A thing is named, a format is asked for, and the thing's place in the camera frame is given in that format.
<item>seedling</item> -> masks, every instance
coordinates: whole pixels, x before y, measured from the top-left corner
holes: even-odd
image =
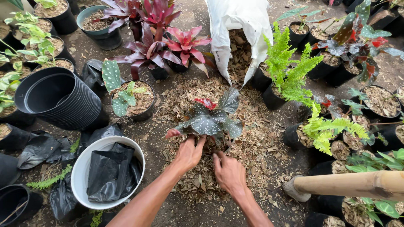
[[[324,56],[310,58],[310,44],[306,44],[300,60],[289,60],[296,49],[289,50],[289,28],[286,27],[281,34],[277,22],[274,22],[274,44],[271,45],[268,38],[264,37],[264,39],[268,45],[269,58],[265,60],[268,65],[267,71],[279,93],[286,101],[295,100],[311,107],[309,97],[313,94],[310,90],[303,88],[305,76],[323,60]],[[287,71],[291,63],[297,63],[297,66]]]
[[[229,118],[229,114],[235,113],[238,108],[238,96],[238,90],[231,87],[224,92],[218,104],[210,99],[195,99],[198,103],[187,113],[189,120],[168,130],[166,139],[186,134],[208,135],[219,145],[224,141],[224,132],[230,139],[239,137],[243,123]]]
[[[131,81],[125,89],[122,89],[120,82],[121,73],[119,71],[118,64],[115,60],[104,60],[102,65],[102,78],[105,83],[107,91],[112,93],[118,93],[118,98],[112,100],[112,108],[114,113],[119,117],[127,115],[127,109],[129,106],[136,106],[136,98],[134,93],[145,93],[145,87],[134,88],[135,82]]]

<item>boston fern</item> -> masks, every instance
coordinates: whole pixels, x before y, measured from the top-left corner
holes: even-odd
[[[224,92],[218,104],[214,104],[210,99],[195,99],[199,103],[187,113],[189,120],[168,130],[166,139],[186,134],[208,135],[212,136],[217,144],[221,144],[224,132],[227,132],[231,139],[239,137],[243,131],[243,123],[229,118],[229,114],[235,113],[238,108],[238,96],[238,90],[231,87]]]
[[[312,102],[312,117],[308,119],[308,124],[303,127],[303,132],[313,140],[316,149],[331,154],[330,138],[341,133],[343,130],[352,135],[358,135],[360,139],[368,139],[368,133],[360,124],[353,123],[346,118],[337,118],[335,120],[319,118],[320,108],[315,102]]]
[[[300,60],[289,60],[296,49],[289,50],[289,28],[286,27],[281,34],[277,22],[274,22],[273,46],[268,38],[264,39],[268,44],[268,59],[265,61],[268,65],[267,71],[279,93],[286,101],[295,100],[310,107],[309,97],[313,94],[310,90],[302,88],[305,85],[305,75],[323,60],[323,56],[310,58],[310,44],[306,44]],[[297,66],[287,71],[291,63],[297,63]]]

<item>white plastic sack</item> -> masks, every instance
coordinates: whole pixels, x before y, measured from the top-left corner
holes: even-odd
[[[220,74],[231,85],[227,71],[231,49],[229,30],[242,28],[251,44],[251,64],[244,78],[244,85],[252,78],[259,64],[267,57],[267,43],[263,34],[273,44],[267,0],[205,0],[210,17],[210,50],[216,59]]]

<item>red bromeliad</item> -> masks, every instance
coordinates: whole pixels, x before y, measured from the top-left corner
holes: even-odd
[[[183,32],[176,27],[168,27],[166,28],[166,31],[177,38],[179,42],[173,41],[169,38],[166,43],[170,50],[180,52],[180,58],[185,67],[188,67],[189,60],[191,60],[199,69],[204,71],[209,78],[204,63],[211,66],[211,61],[194,48],[195,46],[205,46],[212,42],[212,39],[207,38],[207,36],[197,36],[201,29],[202,26],[199,26],[194,27],[187,32]]]

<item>concrete floor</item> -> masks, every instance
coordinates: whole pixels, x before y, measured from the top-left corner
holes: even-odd
[[[94,5],[100,4],[101,1],[83,1],[78,0],[79,6],[81,5]],[[327,6],[321,0],[289,0],[289,1],[280,1],[280,0],[268,0],[270,8],[268,9],[268,15],[271,22],[273,22],[276,18],[278,18],[282,13],[289,10],[286,8],[288,6],[290,9],[295,8],[299,5],[307,5],[309,9],[327,9]],[[196,27],[199,25],[203,26],[200,35],[208,35],[210,32],[209,26],[209,15],[207,11],[206,4],[203,0],[178,0],[178,3],[182,4],[181,10],[183,14],[176,20],[171,23],[171,26],[178,27],[182,30],[188,30],[192,27]],[[345,6],[335,6],[331,9],[327,10],[326,16],[340,18],[345,16]],[[282,20],[280,22],[281,26],[287,26],[290,22],[295,21],[294,18],[288,18]],[[334,24],[329,33],[333,33],[337,31],[337,24]],[[121,28],[121,34],[124,41],[133,40],[133,36],[129,34],[131,30],[127,27]],[[76,48],[76,51],[72,53],[75,58],[77,64],[77,71],[80,74],[82,70],[82,66],[89,59],[99,59],[103,60],[107,57],[114,57],[117,55],[129,54],[129,50],[119,47],[112,51],[104,51],[98,48],[87,36],[85,36],[82,31],[79,29],[76,32],[62,36],[67,44],[68,48],[73,47]],[[388,38],[389,44],[394,46],[395,48],[402,49],[404,41],[401,38]],[[208,46],[198,47],[199,50],[209,51]],[[403,61],[398,58],[393,58],[387,55],[381,55],[377,57],[376,61],[379,63],[381,67],[381,73],[379,75],[378,80],[375,82],[377,85],[381,85],[383,87],[388,88],[390,91],[394,91],[397,87],[401,86],[403,83],[404,73],[401,71]],[[130,80],[130,64],[119,64],[121,75],[124,79]],[[220,76],[220,74],[216,71],[209,69],[209,74],[211,77]],[[191,69],[185,74],[185,76],[189,79],[199,78],[202,80],[206,79],[205,74],[198,70],[194,65],[191,66]],[[170,77],[166,81],[156,83],[156,81],[151,77],[150,73],[147,71],[140,76],[141,79],[150,83],[155,92],[161,94],[166,89],[174,88],[173,81],[175,81],[175,77]],[[335,95],[341,99],[347,98],[346,91],[348,87],[361,88],[362,85],[357,83],[355,80],[352,80],[345,85],[339,88],[330,88],[327,87],[323,82],[314,82],[311,80],[307,80],[306,88],[311,89],[315,96],[323,97],[325,94]],[[103,98],[103,106],[104,109],[110,115],[110,120],[116,118],[116,116],[112,112],[110,97],[106,96]],[[286,105],[282,107],[282,109],[272,112],[268,111],[269,120],[270,121],[278,121],[283,126],[290,126],[298,123],[297,119],[297,107],[298,104],[295,102],[288,102]],[[126,123],[123,122],[123,130],[124,133],[128,137],[138,138],[139,136],[145,135],[149,128],[151,120],[141,123]],[[160,140],[162,140],[165,134],[165,128],[155,128],[155,134],[152,134],[148,137],[147,140],[141,140],[139,145],[142,147],[146,156],[147,169],[145,171],[145,177],[141,184],[141,187],[137,190],[147,186],[150,182],[152,182],[159,174],[160,171],[165,164],[165,158],[161,154],[161,147],[156,146]],[[60,138],[63,136],[70,136],[72,140],[76,140],[79,136],[78,132],[69,132],[60,130],[54,126],[50,126],[45,122],[38,121],[37,124],[33,127],[33,129],[43,129],[46,131],[52,132],[52,134],[56,138]],[[281,172],[291,172],[295,174],[296,172],[305,172],[309,168],[309,155],[307,153],[296,153],[294,151],[288,151],[291,153],[291,156],[295,156],[295,159],[290,159],[290,163],[292,166],[292,170],[280,170]],[[33,170],[27,171],[23,174],[23,177],[20,178],[21,182],[26,182],[26,177],[30,174],[34,174],[39,172],[41,169],[40,166],[37,166]],[[298,203],[292,200],[290,197],[283,194],[282,190],[278,186],[269,185],[268,190],[272,193],[279,194],[279,207],[273,206],[268,201],[262,205],[264,211],[268,214],[268,217],[274,222],[277,227],[297,227],[304,226],[305,215],[312,209],[309,208],[308,203]],[[218,216],[218,207],[222,206],[225,208],[225,211]],[[163,207],[160,209],[155,221],[152,226],[170,226],[170,227],[185,227],[185,226],[198,226],[198,227],[207,227],[207,226],[215,226],[215,227],[232,227],[232,226],[246,226],[245,219],[242,216],[239,216],[241,211],[236,206],[236,204],[230,201],[216,201],[216,200],[207,200],[202,203],[187,203],[185,198],[181,197],[179,193],[170,193],[168,198],[163,204]],[[56,221],[52,215],[52,212],[49,208],[49,205],[46,205],[41,214],[36,215],[33,220],[29,220],[25,223],[18,224],[16,226],[35,226],[35,227],[51,227],[51,226],[73,226],[71,223],[60,223]]]

